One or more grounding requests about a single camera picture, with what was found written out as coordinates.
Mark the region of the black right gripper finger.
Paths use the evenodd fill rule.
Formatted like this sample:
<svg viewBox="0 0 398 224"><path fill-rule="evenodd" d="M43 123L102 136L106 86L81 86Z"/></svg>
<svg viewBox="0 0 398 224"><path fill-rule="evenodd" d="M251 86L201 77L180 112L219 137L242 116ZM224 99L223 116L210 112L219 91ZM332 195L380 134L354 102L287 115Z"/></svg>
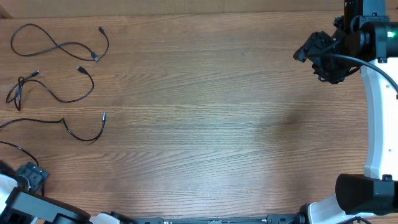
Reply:
<svg viewBox="0 0 398 224"><path fill-rule="evenodd" d="M295 51L293 54L293 58L296 61L304 63L306 61L306 55L308 54L308 48L299 48L298 50Z"/></svg>
<svg viewBox="0 0 398 224"><path fill-rule="evenodd" d="M314 32L307 39L306 43L304 43L303 48L305 50L310 50L312 47L316 46L319 43L322 43L326 40L326 32Z"/></svg>

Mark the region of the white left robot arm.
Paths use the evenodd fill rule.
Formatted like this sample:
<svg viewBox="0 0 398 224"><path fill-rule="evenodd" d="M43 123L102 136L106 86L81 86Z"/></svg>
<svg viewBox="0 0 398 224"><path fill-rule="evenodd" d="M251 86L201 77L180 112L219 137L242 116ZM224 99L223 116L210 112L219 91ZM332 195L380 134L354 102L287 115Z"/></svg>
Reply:
<svg viewBox="0 0 398 224"><path fill-rule="evenodd" d="M16 172L1 162L1 223L136 223L119 213L90 215L86 211L24 189Z"/></svg>

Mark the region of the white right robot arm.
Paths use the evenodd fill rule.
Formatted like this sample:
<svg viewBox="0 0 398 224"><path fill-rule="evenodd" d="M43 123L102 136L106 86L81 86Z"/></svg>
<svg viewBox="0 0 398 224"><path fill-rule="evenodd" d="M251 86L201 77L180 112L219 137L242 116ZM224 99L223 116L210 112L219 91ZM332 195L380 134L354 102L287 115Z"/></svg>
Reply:
<svg viewBox="0 0 398 224"><path fill-rule="evenodd" d="M304 206L305 223L366 222L397 212L397 23L387 16L336 17L333 35L314 32L294 53L321 82L360 72L368 107L363 174L338 176L333 195Z"/></svg>

